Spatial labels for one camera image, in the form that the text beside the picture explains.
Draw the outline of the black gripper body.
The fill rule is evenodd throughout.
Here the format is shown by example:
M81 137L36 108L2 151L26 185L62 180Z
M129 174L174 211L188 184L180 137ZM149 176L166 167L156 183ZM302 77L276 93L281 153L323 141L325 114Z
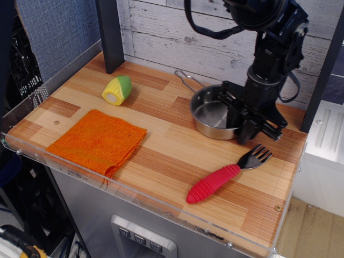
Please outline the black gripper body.
M223 90L219 94L219 99L228 107L231 104L238 107L242 115L242 126L246 120L255 121L261 126L260 132L277 141L288 124L276 107L285 80L285 76L266 80L248 73L243 87L230 81L223 81L221 84Z

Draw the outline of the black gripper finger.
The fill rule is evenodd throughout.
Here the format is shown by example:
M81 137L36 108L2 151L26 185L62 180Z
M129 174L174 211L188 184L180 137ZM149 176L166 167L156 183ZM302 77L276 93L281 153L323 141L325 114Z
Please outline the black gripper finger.
M227 110L227 128L240 128L242 126L242 115L235 104L231 104Z
M249 140L252 140L260 132L261 126L252 120L246 120L241 128L238 144L245 145Z

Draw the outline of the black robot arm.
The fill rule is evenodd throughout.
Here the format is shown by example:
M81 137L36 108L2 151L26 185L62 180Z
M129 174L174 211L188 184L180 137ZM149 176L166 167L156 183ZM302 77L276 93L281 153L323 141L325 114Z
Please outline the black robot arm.
M263 132L279 140L287 121L276 107L284 99L281 91L287 78L300 88L293 70L299 68L308 15L296 1L225 1L239 29L257 32L254 62L242 87L224 81L219 96L228 106L227 127L237 127L238 143L244 145Z

